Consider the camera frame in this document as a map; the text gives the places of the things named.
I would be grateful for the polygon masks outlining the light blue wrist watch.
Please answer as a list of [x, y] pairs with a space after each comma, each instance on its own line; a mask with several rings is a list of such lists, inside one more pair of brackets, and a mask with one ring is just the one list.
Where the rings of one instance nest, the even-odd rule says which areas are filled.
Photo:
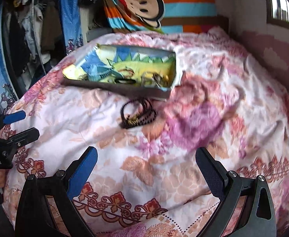
[[118, 71], [114, 70], [112, 67], [99, 64], [89, 64], [85, 63], [82, 69], [88, 75], [89, 81], [98, 82], [108, 76], [114, 76], [115, 78], [123, 78], [123, 75]]

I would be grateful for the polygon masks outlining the pink floral bed quilt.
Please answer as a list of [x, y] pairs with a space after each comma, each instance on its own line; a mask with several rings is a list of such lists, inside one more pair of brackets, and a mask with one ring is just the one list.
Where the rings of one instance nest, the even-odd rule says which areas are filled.
[[26, 177], [49, 177], [88, 146], [98, 162], [74, 199], [98, 236], [195, 236], [219, 200], [195, 161], [206, 147], [227, 170], [266, 178], [276, 232], [289, 227], [289, 92], [220, 28], [206, 34], [109, 34], [99, 44], [174, 51], [183, 74], [165, 102], [155, 101], [151, 124], [125, 130], [120, 111], [137, 110], [127, 98], [101, 89], [63, 86], [62, 71], [90, 50], [65, 57], [11, 110], [26, 118], [5, 126], [6, 139], [30, 127], [39, 139], [17, 152], [6, 171], [3, 209], [15, 223]]

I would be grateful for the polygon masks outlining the dinosaur painted shallow box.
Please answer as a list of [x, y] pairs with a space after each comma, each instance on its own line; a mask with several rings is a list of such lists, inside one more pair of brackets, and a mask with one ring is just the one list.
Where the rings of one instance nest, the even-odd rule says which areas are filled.
[[[112, 67], [123, 78], [108, 76], [98, 82], [89, 81], [82, 69], [85, 63]], [[169, 76], [168, 87], [141, 85], [141, 75], [157, 72]], [[97, 44], [80, 55], [63, 71], [63, 84], [89, 89], [104, 89], [128, 97], [145, 97], [165, 101], [178, 83], [177, 60], [173, 51], [135, 45]]]

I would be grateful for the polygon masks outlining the blue polka dot curtain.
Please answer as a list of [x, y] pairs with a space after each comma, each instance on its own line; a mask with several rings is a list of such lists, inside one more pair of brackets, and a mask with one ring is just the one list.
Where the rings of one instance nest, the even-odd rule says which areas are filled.
[[78, 0], [59, 0], [59, 7], [66, 54], [70, 54], [83, 45]]

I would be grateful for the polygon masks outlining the striped monkey cartoon blanket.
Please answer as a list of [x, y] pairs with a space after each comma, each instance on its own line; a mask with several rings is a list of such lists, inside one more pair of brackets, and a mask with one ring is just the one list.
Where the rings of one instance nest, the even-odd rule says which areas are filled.
[[217, 26], [215, 0], [103, 0], [114, 32], [203, 33]]

